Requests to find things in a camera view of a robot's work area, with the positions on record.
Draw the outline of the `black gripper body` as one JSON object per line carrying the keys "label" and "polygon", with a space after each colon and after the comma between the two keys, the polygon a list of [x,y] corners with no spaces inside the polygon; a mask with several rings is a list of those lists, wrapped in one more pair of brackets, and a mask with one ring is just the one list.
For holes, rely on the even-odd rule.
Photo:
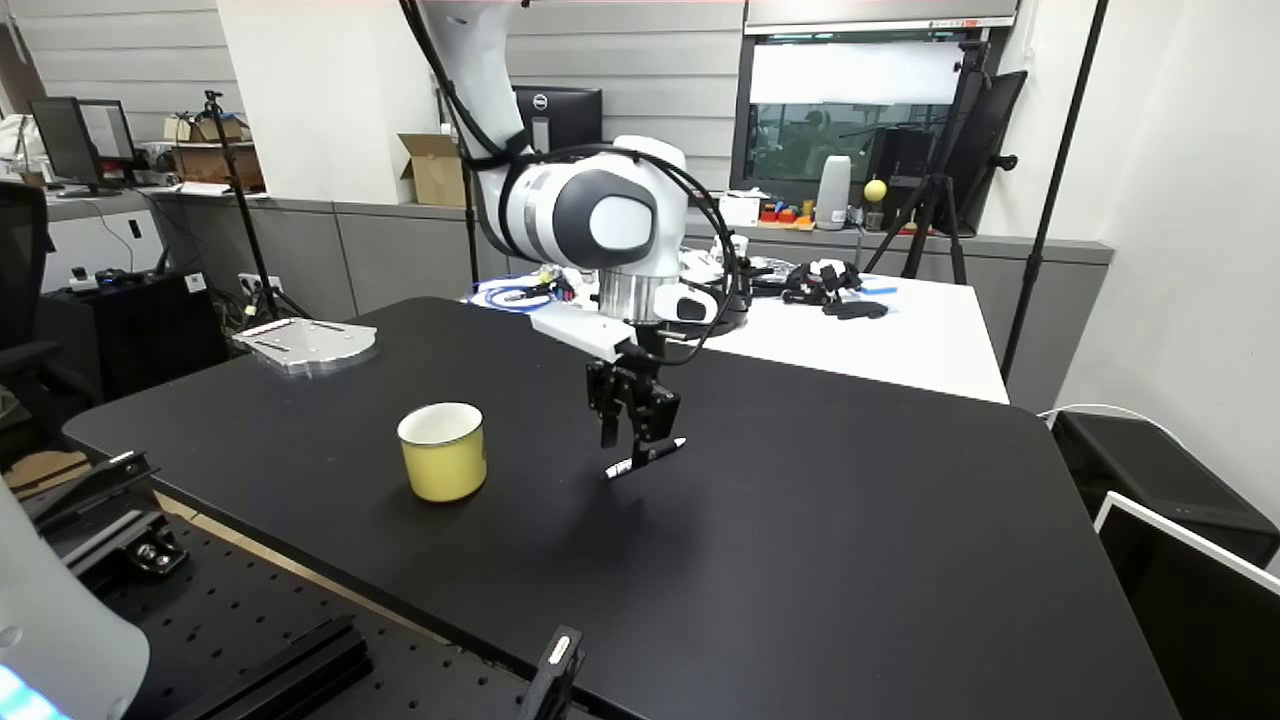
{"label": "black gripper body", "polygon": [[661,385],[661,357],[626,338],[617,358],[589,366],[589,403],[595,412],[655,412],[672,408],[676,392]]}

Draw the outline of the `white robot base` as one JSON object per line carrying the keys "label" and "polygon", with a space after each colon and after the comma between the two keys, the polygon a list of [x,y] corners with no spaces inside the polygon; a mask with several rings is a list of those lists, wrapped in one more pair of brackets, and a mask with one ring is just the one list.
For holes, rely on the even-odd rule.
{"label": "white robot base", "polygon": [[0,489],[0,720],[126,720],[147,660]]}

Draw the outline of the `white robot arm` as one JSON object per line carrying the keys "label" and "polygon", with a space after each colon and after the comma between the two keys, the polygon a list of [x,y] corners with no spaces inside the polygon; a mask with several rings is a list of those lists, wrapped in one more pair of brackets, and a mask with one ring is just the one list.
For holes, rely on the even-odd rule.
{"label": "white robot arm", "polygon": [[676,366],[672,337],[735,327],[753,308],[753,264],[711,193],[682,146],[617,135],[540,152],[508,77],[508,24],[525,0],[399,0],[458,128],[473,199],[488,241],[520,260],[589,267],[589,308],[537,311],[531,324],[593,357],[589,403],[599,444],[634,423],[622,472],[686,447],[682,397],[661,385]]}

